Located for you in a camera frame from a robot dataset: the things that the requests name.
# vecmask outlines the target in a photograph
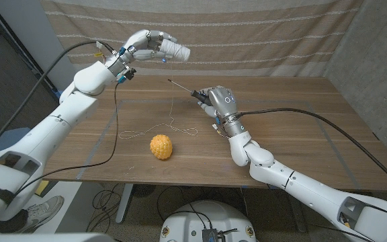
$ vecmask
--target table leg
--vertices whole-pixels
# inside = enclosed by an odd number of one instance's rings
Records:
[[[295,199],[293,196],[288,194],[290,206],[292,207],[292,214],[294,215],[296,221],[296,228],[301,233],[307,232],[307,226],[304,223],[304,215],[302,214],[301,202]]]
[[[125,184],[124,186],[124,191],[122,192],[122,197],[120,198],[118,213],[116,215],[116,223],[122,223],[125,219],[133,187],[134,184]]]

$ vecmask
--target sneaker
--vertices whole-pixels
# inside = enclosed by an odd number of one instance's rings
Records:
[[[30,206],[28,208],[28,221],[26,225],[16,233],[33,233],[39,226],[52,219],[63,204],[64,198],[62,196],[54,196],[47,200],[47,202]]]

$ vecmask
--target gray wall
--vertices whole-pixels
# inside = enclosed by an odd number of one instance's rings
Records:
[[[64,50],[38,0],[0,0],[0,14],[44,71]],[[48,77],[59,91],[72,81],[76,69],[64,57]]]
[[[387,146],[387,1],[364,1],[324,76]]]
[[[9,43],[0,37],[0,128],[17,110],[26,95],[37,82],[23,60]],[[40,85],[9,129],[33,128],[47,117],[58,103]]]

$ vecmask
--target metal rod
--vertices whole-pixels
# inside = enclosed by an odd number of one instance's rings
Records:
[[[178,85],[179,87],[181,87],[181,88],[183,88],[184,90],[186,90],[186,91],[188,91],[188,92],[190,92],[190,93],[191,93],[191,91],[190,91],[188,88],[186,88],[186,87],[184,87],[184,86],[181,86],[181,85],[179,85],[179,84],[175,83],[175,82],[174,82],[174,81],[172,81],[171,79],[168,79],[168,81],[169,81],[169,82],[171,82],[171,83],[173,83],[173,84],[176,84],[176,85]]]

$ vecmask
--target beige fabric backdrop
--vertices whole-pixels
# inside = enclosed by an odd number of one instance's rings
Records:
[[[191,49],[187,63],[137,61],[139,75],[321,76],[360,0],[45,0],[66,48],[87,39],[119,48],[141,29],[162,30]],[[81,68],[96,47],[70,53]]]

